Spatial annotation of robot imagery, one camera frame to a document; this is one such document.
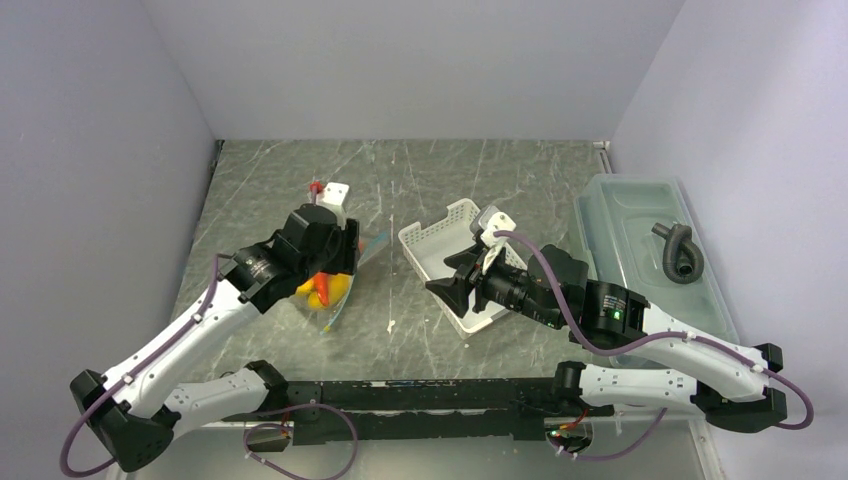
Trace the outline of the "orange carrot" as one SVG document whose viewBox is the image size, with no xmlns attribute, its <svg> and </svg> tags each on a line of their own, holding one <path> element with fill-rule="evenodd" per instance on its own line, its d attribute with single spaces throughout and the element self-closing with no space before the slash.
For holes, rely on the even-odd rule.
<svg viewBox="0 0 848 480">
<path fill-rule="evenodd" d="M 309 305 L 314 309 L 325 309 L 330 305 L 328 275 L 319 272 L 312 278 L 312 292 Z"/>
</svg>

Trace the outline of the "clear zip top bag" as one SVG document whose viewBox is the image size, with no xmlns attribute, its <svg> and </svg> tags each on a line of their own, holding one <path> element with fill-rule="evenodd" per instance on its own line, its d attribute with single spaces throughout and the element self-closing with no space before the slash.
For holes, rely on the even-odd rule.
<svg viewBox="0 0 848 480">
<path fill-rule="evenodd" d="M 389 244 L 389 233 L 381 232 L 374 237 L 359 241 L 360 258 L 358 267 L 370 262 Z M 341 316 L 350 296 L 354 275 L 319 273 L 307 280 L 290 298 L 293 305 L 305 316 L 314 315 L 324 323 L 320 334 L 329 333 Z"/>
</svg>

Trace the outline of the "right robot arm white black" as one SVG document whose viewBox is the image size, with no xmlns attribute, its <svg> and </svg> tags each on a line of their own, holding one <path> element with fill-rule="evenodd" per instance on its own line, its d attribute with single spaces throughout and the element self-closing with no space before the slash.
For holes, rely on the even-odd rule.
<svg viewBox="0 0 848 480">
<path fill-rule="evenodd" d="M 772 344 L 734 346 L 697 330 L 622 286 L 592 280 L 588 265 L 553 245 L 532 256 L 526 268 L 499 254 L 483 267 L 486 250 L 470 247 L 445 259 L 452 276 L 428 280 L 426 289 L 458 317 L 493 302 L 549 328 L 566 327 L 557 298 L 564 297 L 580 336 L 599 350 L 657 364 L 657 369 L 614 368 L 564 361 L 557 366 L 551 401 L 557 411 L 615 406 L 666 408 L 702 414 L 707 423 L 737 433 L 758 433 L 788 417 L 785 394 L 770 385 L 767 370 L 779 367 Z"/>
</svg>

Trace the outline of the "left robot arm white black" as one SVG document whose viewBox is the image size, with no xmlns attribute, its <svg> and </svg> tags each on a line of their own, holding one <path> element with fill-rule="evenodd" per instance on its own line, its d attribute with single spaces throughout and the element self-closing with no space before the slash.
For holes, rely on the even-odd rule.
<svg viewBox="0 0 848 480">
<path fill-rule="evenodd" d="M 354 274 L 359 240 L 357 220 L 306 203 L 268 239 L 215 255 L 209 284 L 192 307 L 124 361 L 71 381 L 80 417 L 60 450 L 62 473 L 83 478 L 112 464 L 137 471 L 210 422 L 246 413 L 279 417 L 290 403 L 289 384 L 264 360 L 204 383 L 183 377 L 205 352 L 315 274 Z"/>
</svg>

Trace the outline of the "yellow mango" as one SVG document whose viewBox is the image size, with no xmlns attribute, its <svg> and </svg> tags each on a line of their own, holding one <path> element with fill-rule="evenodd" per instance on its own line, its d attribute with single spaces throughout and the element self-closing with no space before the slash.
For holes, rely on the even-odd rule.
<svg viewBox="0 0 848 480">
<path fill-rule="evenodd" d="M 329 284 L 329 293 L 330 293 L 330 305 L 325 309 L 314 309 L 309 305 L 309 296 L 312 292 L 312 278 L 307 280 L 305 283 L 300 285 L 295 292 L 295 299 L 300 302 L 302 305 L 306 306 L 311 310 L 326 310 L 330 308 L 334 308 L 337 304 L 341 302 L 341 300 L 345 297 L 345 295 L 350 290 L 350 286 L 352 283 L 353 277 L 346 274 L 327 274 L 328 275 L 328 284 Z"/>
</svg>

